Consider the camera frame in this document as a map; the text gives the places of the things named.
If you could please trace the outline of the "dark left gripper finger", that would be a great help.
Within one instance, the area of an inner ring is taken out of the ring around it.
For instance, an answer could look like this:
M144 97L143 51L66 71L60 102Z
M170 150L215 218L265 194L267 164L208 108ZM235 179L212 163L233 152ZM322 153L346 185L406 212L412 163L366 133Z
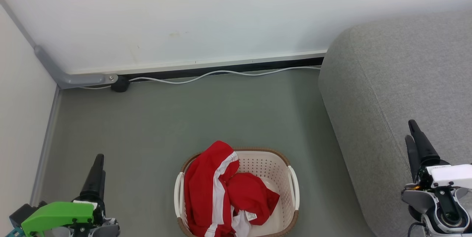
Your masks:
M105 178L106 178L106 172L102 170L101 175L100 175L100 188L99 188L99 204L101 208L105 208L105 203L104 203Z
M80 192L83 201L98 201L100 188L100 175L104 171L104 155L98 154Z

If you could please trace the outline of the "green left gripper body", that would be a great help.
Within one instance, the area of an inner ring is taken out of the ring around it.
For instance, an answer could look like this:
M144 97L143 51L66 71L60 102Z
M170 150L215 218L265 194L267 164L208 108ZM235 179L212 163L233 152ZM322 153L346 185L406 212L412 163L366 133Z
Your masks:
M38 208L21 224L27 237L44 237L45 232L65 227L73 237L87 237L105 220L104 201L96 195L78 196L71 202L51 202Z

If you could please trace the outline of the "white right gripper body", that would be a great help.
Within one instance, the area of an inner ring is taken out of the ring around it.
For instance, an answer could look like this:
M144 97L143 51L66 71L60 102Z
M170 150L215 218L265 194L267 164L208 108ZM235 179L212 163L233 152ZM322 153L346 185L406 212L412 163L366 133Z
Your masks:
M418 171L417 183L423 183L428 188L463 187L472 188L472 165L435 165L422 167Z

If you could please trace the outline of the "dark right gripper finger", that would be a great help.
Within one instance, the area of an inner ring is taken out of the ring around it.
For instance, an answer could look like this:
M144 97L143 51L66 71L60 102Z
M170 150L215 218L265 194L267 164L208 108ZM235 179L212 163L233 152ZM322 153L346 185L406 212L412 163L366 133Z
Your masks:
M421 131L417 122L415 120L409 120L408 126L411 133L410 136L413 137L418 148L420 166L433 166L435 164L440 163L440 156L436 152L435 148L432 146L425 133Z
M413 182L417 181L417 174L420 169L420 157L418 148L412 136L406 135L405 136L406 148L407 148L407 155L409 160L409 166L411 170L411 176Z

